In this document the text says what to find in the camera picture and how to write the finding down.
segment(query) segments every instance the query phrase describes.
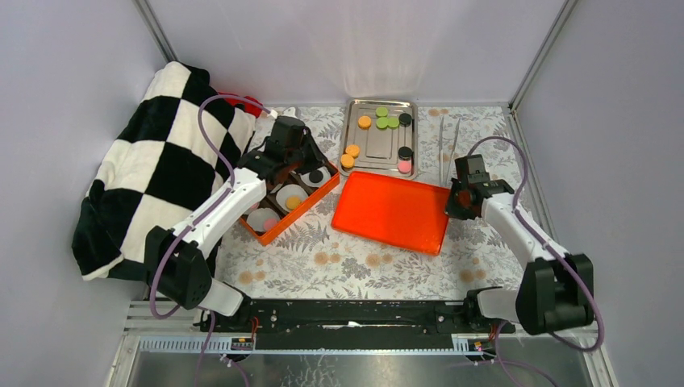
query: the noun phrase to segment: white panel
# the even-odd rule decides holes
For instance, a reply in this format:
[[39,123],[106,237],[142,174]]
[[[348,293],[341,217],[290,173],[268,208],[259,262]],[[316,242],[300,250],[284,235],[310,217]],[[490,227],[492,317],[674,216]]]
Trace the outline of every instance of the white panel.
[[684,2],[579,2],[519,109],[561,242],[594,262],[622,387],[684,385]]
[[563,0],[153,0],[180,60],[271,103],[509,101]]
[[141,285],[85,283],[71,238],[164,61],[120,0],[6,0],[0,52],[0,385],[102,385]]

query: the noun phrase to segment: black and white checkered blanket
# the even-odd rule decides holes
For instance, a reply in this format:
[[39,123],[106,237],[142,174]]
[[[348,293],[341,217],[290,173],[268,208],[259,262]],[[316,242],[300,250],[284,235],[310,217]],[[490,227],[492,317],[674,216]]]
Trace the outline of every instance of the black and white checkered blanket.
[[[85,280],[144,281],[147,233],[186,218],[226,180],[197,124],[199,105],[216,94],[205,70],[172,62],[156,73],[81,204],[72,248]],[[224,100],[202,114],[209,137],[233,164],[255,120]]]

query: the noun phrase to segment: yellow disc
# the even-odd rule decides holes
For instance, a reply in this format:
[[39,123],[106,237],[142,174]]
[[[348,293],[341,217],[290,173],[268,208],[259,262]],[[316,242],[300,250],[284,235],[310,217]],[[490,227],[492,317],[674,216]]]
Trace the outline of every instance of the yellow disc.
[[340,164],[345,168],[354,168],[354,158],[345,153],[340,157]]
[[347,153],[348,155],[356,159],[361,153],[361,148],[359,148],[359,146],[356,144],[351,144],[347,147],[347,149],[344,150],[344,153]]
[[300,199],[299,196],[290,196],[285,200],[285,207],[290,211],[299,207],[300,204],[302,204],[302,199]]
[[368,129],[370,127],[371,121],[370,117],[367,115],[362,115],[359,117],[359,127],[361,129]]

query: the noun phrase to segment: floral patterned surface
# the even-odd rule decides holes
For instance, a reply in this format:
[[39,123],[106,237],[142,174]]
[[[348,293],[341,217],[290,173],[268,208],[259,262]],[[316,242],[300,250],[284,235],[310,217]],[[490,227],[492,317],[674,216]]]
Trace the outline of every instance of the floral patterned surface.
[[[301,108],[316,142],[330,160],[338,159],[342,107]],[[443,154],[439,153],[444,116]],[[457,120],[461,120],[454,157],[488,135],[509,136],[499,107],[419,108],[417,181],[438,185],[438,160],[448,166]],[[272,119],[257,120],[252,144],[270,132]],[[521,180],[515,149],[487,142],[478,152],[493,178],[516,187]],[[438,256],[425,256],[357,238],[330,227],[346,178],[269,246],[261,246],[240,224],[219,249],[216,276],[253,298],[461,299],[469,289],[492,285],[515,288],[522,269],[498,233],[481,219],[449,221]],[[523,193],[525,205],[528,198]]]

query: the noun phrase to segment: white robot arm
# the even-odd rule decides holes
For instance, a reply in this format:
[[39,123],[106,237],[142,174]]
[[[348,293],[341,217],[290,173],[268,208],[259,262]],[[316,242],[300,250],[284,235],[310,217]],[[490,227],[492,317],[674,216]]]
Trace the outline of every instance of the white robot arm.
[[232,316],[243,302],[244,295],[214,279],[204,260],[233,223],[249,207],[260,202],[269,189],[282,183],[293,171],[308,173],[325,163],[327,158],[306,125],[299,119],[279,116],[271,135],[264,141],[263,151],[254,149],[238,162],[233,170],[233,186],[227,181],[172,229],[154,227],[148,233],[144,262],[149,272],[147,283],[152,284],[161,257],[181,236],[162,270],[159,291],[186,309],[199,306]]
[[586,296],[549,250],[565,257],[591,290],[593,266],[589,258],[569,254],[527,211],[514,209],[513,189],[504,180],[490,179],[481,155],[461,157],[456,166],[458,178],[453,179],[447,215],[461,220],[484,219],[501,235],[525,271],[519,289],[469,291],[465,299],[469,319],[520,323],[531,335],[590,324],[594,314]]

